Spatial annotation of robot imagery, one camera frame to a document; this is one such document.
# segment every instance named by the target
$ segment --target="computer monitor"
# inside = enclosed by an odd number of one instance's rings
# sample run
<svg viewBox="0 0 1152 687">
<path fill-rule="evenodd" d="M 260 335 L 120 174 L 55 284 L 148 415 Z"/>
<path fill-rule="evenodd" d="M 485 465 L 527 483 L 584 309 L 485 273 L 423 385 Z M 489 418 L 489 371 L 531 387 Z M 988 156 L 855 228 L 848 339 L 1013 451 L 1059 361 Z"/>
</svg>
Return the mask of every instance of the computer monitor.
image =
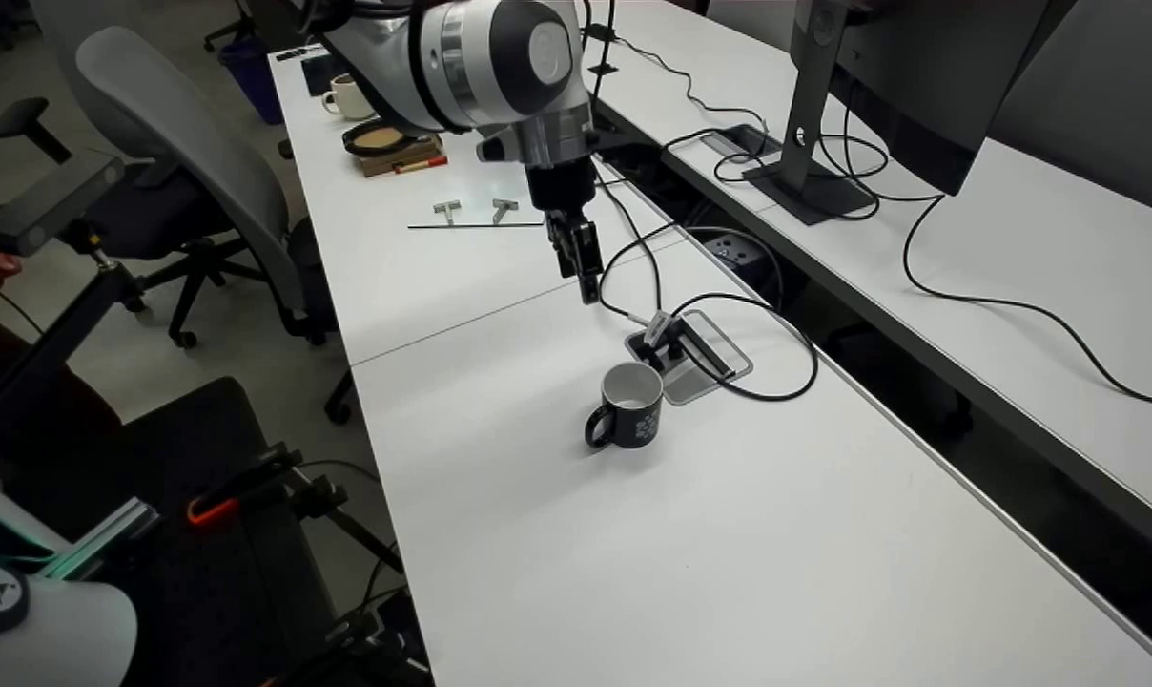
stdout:
<svg viewBox="0 0 1152 687">
<path fill-rule="evenodd" d="M 798 0 L 780 158 L 747 170 L 804 226 L 873 199 L 813 158 L 840 95 L 888 152 L 958 194 L 1001 95 L 1077 0 Z"/>
</svg>

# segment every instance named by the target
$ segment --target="white table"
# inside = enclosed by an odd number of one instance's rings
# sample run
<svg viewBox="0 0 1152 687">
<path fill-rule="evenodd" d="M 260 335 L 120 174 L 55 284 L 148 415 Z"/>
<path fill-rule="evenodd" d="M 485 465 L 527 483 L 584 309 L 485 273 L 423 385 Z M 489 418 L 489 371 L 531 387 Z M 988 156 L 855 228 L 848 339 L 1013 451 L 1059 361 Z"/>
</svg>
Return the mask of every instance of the white table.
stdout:
<svg viewBox="0 0 1152 687">
<path fill-rule="evenodd" d="M 737 291 L 699 248 L 659 264 L 672 302 Z M 611 296 L 644 314 L 644 264 Z M 768 314 L 705 314 L 745 385 L 804 379 Z M 832 367 L 592 455 L 624 332 L 565 284 L 356 371 L 437 687 L 1152 683 L 1116 614 Z"/>
<path fill-rule="evenodd" d="M 785 52 L 659 0 L 617 8 L 617 35 L 693 71 L 705 103 L 754 108 L 780 136 L 798 68 Z M 604 82 L 605 108 L 653 141 L 710 118 L 681 80 L 630 48 Z M 899 240 L 918 204 L 886 204 L 878 222 L 798 226 L 747 181 L 715 181 L 710 146 L 680 146 L 676 167 L 771 236 L 813 279 L 893 332 L 958 387 L 1035 438 L 1064 473 L 1093 487 L 1152 538 L 1152 403 L 1113 394 L 1059 328 L 1027 314 L 933 302 L 899 273 Z M 873 178 L 893 194 L 925 194 L 899 165 Z M 1152 394 L 1152 211 L 988 141 L 966 189 L 918 231 L 914 273 L 942 291 L 1022 296 L 1066 318 L 1103 361 Z"/>
<path fill-rule="evenodd" d="M 480 165 L 476 136 L 442 136 L 445 167 L 364 178 L 342 147 L 350 122 L 309 100 L 301 59 L 317 52 L 323 48 L 272 58 L 272 71 L 350 367 L 565 284 L 542 226 L 410 228 L 442 226 L 437 202 L 460 202 L 460 226 L 489 226 L 492 199 L 517 202 L 508 222 L 542 222 L 542 212 L 521 165 Z M 642 228 L 659 226 L 644 194 L 620 188 L 617 199 Z M 604 194 L 584 212 L 597 226 L 605 259 L 631 240 Z"/>
</svg>

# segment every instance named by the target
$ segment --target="black mug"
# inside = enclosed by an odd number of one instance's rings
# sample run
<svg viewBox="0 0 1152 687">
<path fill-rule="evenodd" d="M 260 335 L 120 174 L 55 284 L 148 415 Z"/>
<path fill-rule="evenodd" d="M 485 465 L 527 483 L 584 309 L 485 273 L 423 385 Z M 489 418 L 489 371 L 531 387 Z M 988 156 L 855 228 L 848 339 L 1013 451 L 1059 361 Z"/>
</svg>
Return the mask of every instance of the black mug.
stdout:
<svg viewBox="0 0 1152 687">
<path fill-rule="evenodd" d="M 587 415 L 584 443 L 604 451 L 648 447 L 659 427 L 663 379 L 644 361 L 620 361 L 604 381 L 604 407 Z"/>
</svg>

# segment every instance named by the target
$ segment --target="mug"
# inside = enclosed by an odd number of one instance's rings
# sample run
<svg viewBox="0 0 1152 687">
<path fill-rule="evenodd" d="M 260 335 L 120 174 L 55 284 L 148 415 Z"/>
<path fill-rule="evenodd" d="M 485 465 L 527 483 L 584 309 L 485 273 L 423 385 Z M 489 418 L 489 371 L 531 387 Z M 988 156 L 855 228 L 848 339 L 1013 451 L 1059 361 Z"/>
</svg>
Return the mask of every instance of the mug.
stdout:
<svg viewBox="0 0 1152 687">
<path fill-rule="evenodd" d="M 348 122 L 364 122 L 378 113 L 370 100 L 358 92 L 358 82 L 350 80 L 350 71 L 333 75 L 333 92 L 323 95 L 323 108 Z"/>
<path fill-rule="evenodd" d="M 644 361 L 620 361 L 604 381 L 604 407 L 587 415 L 584 443 L 604 451 L 648 447 L 659 431 L 663 379 Z"/>
</svg>

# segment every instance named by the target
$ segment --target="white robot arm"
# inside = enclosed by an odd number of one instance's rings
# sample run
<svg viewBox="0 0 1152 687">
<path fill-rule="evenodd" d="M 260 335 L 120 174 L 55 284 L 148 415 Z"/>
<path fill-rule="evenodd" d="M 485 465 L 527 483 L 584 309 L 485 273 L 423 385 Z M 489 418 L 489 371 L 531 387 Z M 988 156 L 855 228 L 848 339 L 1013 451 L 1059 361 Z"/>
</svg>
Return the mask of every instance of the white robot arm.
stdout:
<svg viewBox="0 0 1152 687">
<path fill-rule="evenodd" d="M 295 0 L 382 118 L 410 132 L 485 128 L 527 165 L 560 273 L 593 302 L 604 255 L 584 202 L 592 108 L 573 0 Z"/>
</svg>

